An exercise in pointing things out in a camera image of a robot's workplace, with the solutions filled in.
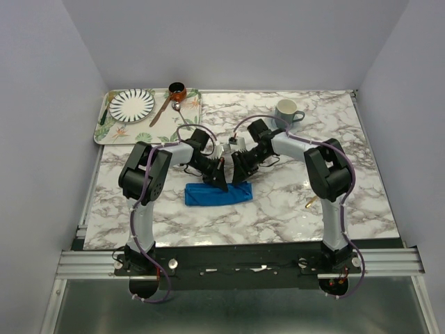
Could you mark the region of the blue satin napkin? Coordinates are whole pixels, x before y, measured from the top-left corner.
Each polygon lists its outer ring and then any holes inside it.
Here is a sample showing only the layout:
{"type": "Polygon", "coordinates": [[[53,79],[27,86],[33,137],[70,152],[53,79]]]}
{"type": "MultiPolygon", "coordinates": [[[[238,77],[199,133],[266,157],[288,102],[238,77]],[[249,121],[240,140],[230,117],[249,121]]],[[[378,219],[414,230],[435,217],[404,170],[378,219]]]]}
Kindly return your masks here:
{"type": "Polygon", "coordinates": [[[184,189],[184,202],[190,207],[235,205],[252,199],[252,185],[249,182],[236,186],[228,184],[227,192],[204,183],[189,183],[184,189]]]}

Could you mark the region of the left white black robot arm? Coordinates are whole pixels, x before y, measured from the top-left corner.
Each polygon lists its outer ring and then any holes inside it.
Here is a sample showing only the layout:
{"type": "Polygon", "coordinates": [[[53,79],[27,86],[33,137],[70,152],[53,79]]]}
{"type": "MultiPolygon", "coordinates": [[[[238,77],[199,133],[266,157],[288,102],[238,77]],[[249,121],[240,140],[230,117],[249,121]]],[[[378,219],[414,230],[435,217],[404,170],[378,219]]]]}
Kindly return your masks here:
{"type": "Polygon", "coordinates": [[[195,129],[191,137],[174,143],[150,145],[137,142],[118,178],[118,185],[130,207],[130,236],[124,254],[130,266],[140,275],[154,266],[149,252],[155,246],[153,234],[154,202],[161,195],[168,171],[176,165],[187,165],[201,172],[205,184],[227,192],[223,158],[209,158],[203,150],[210,135],[195,129]]]}

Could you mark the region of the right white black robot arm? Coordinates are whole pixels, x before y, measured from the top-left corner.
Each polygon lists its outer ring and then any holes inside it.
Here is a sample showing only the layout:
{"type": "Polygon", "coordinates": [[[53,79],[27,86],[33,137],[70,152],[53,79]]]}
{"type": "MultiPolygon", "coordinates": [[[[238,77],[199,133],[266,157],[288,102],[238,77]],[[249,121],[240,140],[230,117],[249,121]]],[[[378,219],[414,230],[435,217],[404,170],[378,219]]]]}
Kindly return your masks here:
{"type": "Polygon", "coordinates": [[[309,184],[321,199],[323,213],[323,240],[321,267],[330,273],[344,266],[353,247],[347,235],[345,203],[355,187],[355,170],[338,140],[314,141],[301,138],[286,129],[270,129],[255,116],[248,132],[256,145],[247,150],[244,138],[236,132],[228,143],[234,148],[232,184],[240,184],[253,176],[259,164],[273,155],[290,157],[306,165],[309,184]]]}

